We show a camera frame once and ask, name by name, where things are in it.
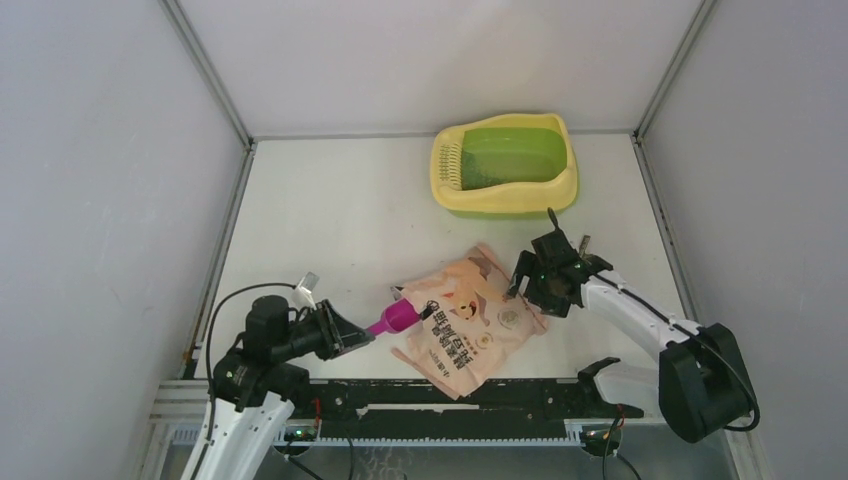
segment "cat litter box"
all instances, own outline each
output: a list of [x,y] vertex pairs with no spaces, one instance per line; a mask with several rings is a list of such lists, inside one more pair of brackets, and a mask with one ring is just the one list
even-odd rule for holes
[[559,115],[499,115],[439,133],[430,184],[457,214],[562,210],[577,198],[577,162]]

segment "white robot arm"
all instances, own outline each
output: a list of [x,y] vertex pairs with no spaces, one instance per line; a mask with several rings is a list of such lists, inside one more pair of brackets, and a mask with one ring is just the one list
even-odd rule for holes
[[[658,363],[653,370],[609,359],[593,371],[601,397],[661,413],[669,427],[690,443],[720,428],[755,428],[759,407],[730,330],[718,323],[703,328],[691,320],[676,320],[630,288],[607,261],[580,256],[550,209],[548,216],[554,231],[531,242],[534,252],[521,252],[507,295],[518,294],[526,278],[524,297],[543,313],[566,317],[572,305],[593,311]],[[754,418],[749,425],[728,426],[751,410]]]
[[[518,294],[527,278],[524,297],[543,313],[565,317],[572,305],[593,311],[658,363],[652,369],[616,358],[596,362],[580,375],[591,376],[601,398],[649,415],[661,414],[678,436],[691,443],[720,428],[755,428],[759,407],[733,334],[721,324],[703,328],[691,320],[675,319],[630,288],[602,258],[581,257],[553,211],[548,213],[555,229],[532,241],[535,253],[521,253],[507,295]],[[299,389],[309,382],[308,372],[285,362],[313,352],[329,360],[374,340],[371,333],[339,316],[326,300],[317,305],[311,297],[307,300],[308,318],[293,322],[288,318],[292,309],[282,297],[254,302],[240,336],[243,348],[230,349],[210,377],[211,400],[201,438],[182,480],[251,480],[301,400]],[[749,425],[728,426],[752,409]]]

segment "cartoon logo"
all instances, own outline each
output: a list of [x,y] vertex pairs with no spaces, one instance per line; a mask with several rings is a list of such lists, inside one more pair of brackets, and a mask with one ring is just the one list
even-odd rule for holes
[[518,326],[518,321],[521,317],[518,315],[518,312],[515,310],[502,310],[498,314],[498,322],[503,325],[507,330],[512,330],[516,326]]
[[492,335],[489,332],[484,332],[483,335],[480,335],[474,343],[480,350],[485,350],[489,348],[489,345],[491,345],[494,341],[495,339],[492,338]]

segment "white wall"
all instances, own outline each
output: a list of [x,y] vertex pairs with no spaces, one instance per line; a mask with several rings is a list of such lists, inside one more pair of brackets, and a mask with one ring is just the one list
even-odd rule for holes
[[240,157],[157,2],[0,3],[3,478],[124,478]]
[[435,132],[509,111],[632,131],[699,0],[184,0],[248,129]]
[[848,3],[722,2],[648,135],[701,320],[731,327],[777,478],[844,478]]

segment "black cable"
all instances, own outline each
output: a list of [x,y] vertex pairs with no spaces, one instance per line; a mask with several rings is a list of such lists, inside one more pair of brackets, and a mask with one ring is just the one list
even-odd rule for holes
[[677,323],[671,323],[671,320],[669,320],[669,318],[667,316],[665,316],[662,312],[657,310],[653,305],[648,303],[642,297],[636,295],[635,293],[631,292],[630,290],[628,290],[626,288],[619,288],[619,286],[615,282],[608,280],[608,279],[602,277],[601,275],[599,275],[597,273],[595,274],[595,276],[598,277],[599,279],[601,279],[601,281],[603,281],[607,285],[610,285],[611,287],[613,287],[617,290],[620,290],[621,292],[623,292],[628,297],[639,302],[640,305],[647,308],[651,313],[656,315],[660,320],[662,320],[663,322],[665,322],[669,326],[673,327],[677,331],[683,333],[687,337],[689,337],[692,340],[694,340],[695,342],[697,342],[699,345],[701,345],[701,347],[703,347],[705,350],[710,352],[719,362],[724,364],[725,368],[727,368],[727,370],[734,377],[736,377],[736,381],[739,382],[739,384],[742,386],[742,390],[745,392],[745,396],[748,397],[748,400],[751,402],[751,405],[753,407],[752,409],[754,410],[754,418],[751,420],[750,424],[744,425],[744,426],[741,426],[741,427],[734,427],[734,426],[726,425],[724,427],[724,429],[731,431],[731,432],[750,432],[751,430],[757,428],[757,425],[760,424],[760,404],[757,402],[757,397],[754,396],[754,391],[748,385],[748,383],[745,382],[744,380],[742,380],[742,375],[740,375],[739,372],[737,372],[736,369],[733,368],[733,366],[730,365],[730,363],[727,360],[725,360],[724,357],[721,356],[720,353],[715,351],[715,349],[713,347],[711,347],[709,344],[707,344],[707,342],[698,338],[698,336],[696,334],[690,332],[688,329],[681,327]]
[[748,425],[743,425],[741,427],[734,427],[732,425],[726,425],[724,427],[724,429],[728,430],[730,432],[750,432],[751,430],[757,428],[757,425],[760,424],[760,404],[757,402],[757,398],[754,397],[754,392],[751,390],[751,388],[748,386],[748,384],[745,383],[742,380],[742,376],[739,375],[739,372],[737,372],[736,369],[733,368],[733,366],[730,365],[730,363],[728,363],[727,360],[725,360],[724,357],[722,357],[720,353],[716,352],[713,349],[713,347],[711,347],[709,344],[707,344],[707,342],[698,338],[697,335],[695,335],[694,333],[690,332],[689,330],[687,330],[687,329],[685,329],[685,328],[683,328],[679,325],[676,325],[676,324],[674,325],[674,328],[683,332],[684,335],[691,338],[692,340],[695,340],[696,342],[698,342],[698,344],[700,344],[702,347],[704,347],[704,349],[706,349],[708,352],[713,354],[714,357],[716,357],[721,363],[723,363],[724,366],[728,370],[730,370],[730,373],[733,374],[734,377],[736,377],[736,381],[739,382],[740,385],[742,385],[742,390],[745,391],[745,396],[748,397],[748,400],[750,400],[752,405],[753,405],[754,418],[751,419],[751,423],[749,423]]
[[639,472],[636,471],[636,467],[634,467],[629,460],[624,458],[624,456],[622,456],[620,453],[617,453],[615,456],[618,457],[618,459],[621,460],[622,463],[627,465],[627,468],[629,468],[630,471],[633,472],[633,475],[636,475],[636,480],[642,480],[642,476],[639,475]]
[[[354,463],[356,461],[356,459],[354,458],[353,440],[350,438],[350,434],[347,433],[347,430],[342,428],[342,431],[345,432],[345,437],[347,438],[347,443],[348,443],[348,445],[350,445],[350,471],[348,471],[347,479],[353,480],[353,466],[354,466]],[[286,443],[285,449],[283,449],[283,455],[286,457],[286,460],[291,462],[295,467],[303,470],[307,475],[314,478],[315,480],[323,480],[317,473],[313,472],[308,467],[306,467],[306,465],[300,463],[300,461],[298,461],[297,459],[295,459],[294,457],[289,455],[288,451],[289,451],[289,447],[291,446],[292,442],[294,442],[294,438],[289,440],[288,443]]]
[[348,445],[350,445],[350,471],[347,474],[347,480],[353,480],[353,464],[356,461],[353,452],[353,440],[350,438],[350,433],[348,433],[346,429],[342,428],[342,431],[345,432],[345,437],[347,437],[347,443]]
[[235,297],[240,293],[244,293],[250,290],[256,290],[257,288],[265,288],[265,287],[286,287],[294,290],[296,287],[291,283],[282,283],[282,282],[268,282],[268,283],[257,283],[255,285],[250,285],[244,288],[240,288],[235,292],[224,297],[218,306],[215,307],[215,310],[212,312],[212,317],[209,319],[209,329],[206,330],[206,380],[209,382],[209,428],[206,430],[206,441],[212,441],[212,430],[215,429],[215,384],[212,381],[212,330],[215,328],[215,320],[218,318],[218,312],[221,311],[221,307],[227,303],[227,300]]
[[288,460],[289,462],[291,462],[291,464],[292,464],[292,465],[294,465],[295,467],[297,467],[297,468],[299,468],[299,469],[303,470],[304,472],[306,472],[306,474],[307,474],[307,475],[309,475],[310,477],[314,478],[315,480],[324,480],[323,478],[319,477],[317,473],[315,473],[315,472],[313,472],[312,470],[310,470],[310,469],[309,469],[309,467],[307,467],[306,465],[304,465],[304,464],[300,463],[299,461],[297,461],[297,459],[296,459],[296,458],[294,458],[294,457],[292,457],[292,456],[289,456],[289,457],[287,458],[287,460]]
[[618,422],[621,420],[621,413],[617,413],[615,418],[610,425],[610,429],[607,432],[607,441],[604,444],[604,456],[601,459],[601,473],[603,474],[604,480],[607,480],[607,455],[609,455],[609,446],[612,443],[612,432],[615,431],[615,427],[618,426]]

